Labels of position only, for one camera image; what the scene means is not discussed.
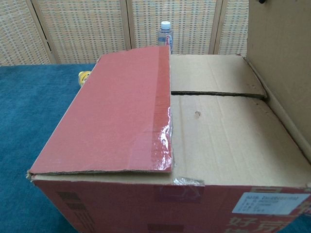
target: woven panel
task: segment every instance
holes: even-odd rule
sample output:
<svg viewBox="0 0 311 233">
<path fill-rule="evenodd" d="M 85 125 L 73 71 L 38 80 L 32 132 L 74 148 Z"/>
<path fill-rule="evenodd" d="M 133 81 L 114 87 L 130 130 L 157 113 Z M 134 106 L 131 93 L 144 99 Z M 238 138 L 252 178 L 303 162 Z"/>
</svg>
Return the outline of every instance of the woven panel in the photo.
<svg viewBox="0 0 311 233">
<path fill-rule="evenodd" d="M 25 0 L 1 0 L 0 66 L 48 63 Z"/>
<path fill-rule="evenodd" d="M 246 55 L 248 0 L 229 0 L 218 54 Z"/>
<path fill-rule="evenodd" d="M 207 54 L 216 0 L 132 0 L 136 47 L 157 45 L 161 21 L 173 26 L 175 54 Z"/>
<path fill-rule="evenodd" d="M 120 0 L 37 0 L 61 63 L 125 49 Z"/>
</svg>

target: water bottle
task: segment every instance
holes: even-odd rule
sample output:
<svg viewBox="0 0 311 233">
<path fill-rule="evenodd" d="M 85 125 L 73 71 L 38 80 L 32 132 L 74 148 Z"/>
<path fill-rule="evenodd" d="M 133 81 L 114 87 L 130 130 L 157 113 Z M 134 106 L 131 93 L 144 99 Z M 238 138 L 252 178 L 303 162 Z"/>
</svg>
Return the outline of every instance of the water bottle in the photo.
<svg viewBox="0 0 311 233">
<path fill-rule="evenodd" d="M 169 45 L 173 53 L 173 30 L 169 21 L 161 22 L 161 28 L 157 36 L 158 45 Z"/>
</svg>

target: white label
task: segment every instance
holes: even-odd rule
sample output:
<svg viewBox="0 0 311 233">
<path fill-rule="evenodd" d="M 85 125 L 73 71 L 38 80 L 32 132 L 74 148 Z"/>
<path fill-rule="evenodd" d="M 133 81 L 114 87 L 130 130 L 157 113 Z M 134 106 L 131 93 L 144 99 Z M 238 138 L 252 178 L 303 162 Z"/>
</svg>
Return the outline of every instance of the white label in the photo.
<svg viewBox="0 0 311 233">
<path fill-rule="evenodd" d="M 310 194 L 243 193 L 233 209 L 235 214 L 289 215 Z"/>
</svg>

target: blue carpet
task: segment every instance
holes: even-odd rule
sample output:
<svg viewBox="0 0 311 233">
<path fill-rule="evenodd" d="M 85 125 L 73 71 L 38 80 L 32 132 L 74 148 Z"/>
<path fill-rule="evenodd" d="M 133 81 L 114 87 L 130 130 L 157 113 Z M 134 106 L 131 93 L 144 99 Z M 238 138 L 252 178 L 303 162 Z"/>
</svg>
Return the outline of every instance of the blue carpet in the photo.
<svg viewBox="0 0 311 233">
<path fill-rule="evenodd" d="M 0 67 L 0 233 L 76 232 L 25 175 L 78 92 L 78 73 L 93 67 Z M 281 233 L 310 229 L 301 216 Z"/>
</svg>

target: yellow object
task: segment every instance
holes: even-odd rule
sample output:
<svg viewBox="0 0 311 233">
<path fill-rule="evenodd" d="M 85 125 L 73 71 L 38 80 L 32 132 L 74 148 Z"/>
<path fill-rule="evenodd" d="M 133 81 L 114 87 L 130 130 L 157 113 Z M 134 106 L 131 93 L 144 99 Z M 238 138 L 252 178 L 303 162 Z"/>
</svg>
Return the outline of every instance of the yellow object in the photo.
<svg viewBox="0 0 311 233">
<path fill-rule="evenodd" d="M 83 86 L 83 84 L 86 82 L 90 73 L 91 73 L 91 71 L 81 71 L 79 73 L 79 85 L 80 86 Z"/>
</svg>

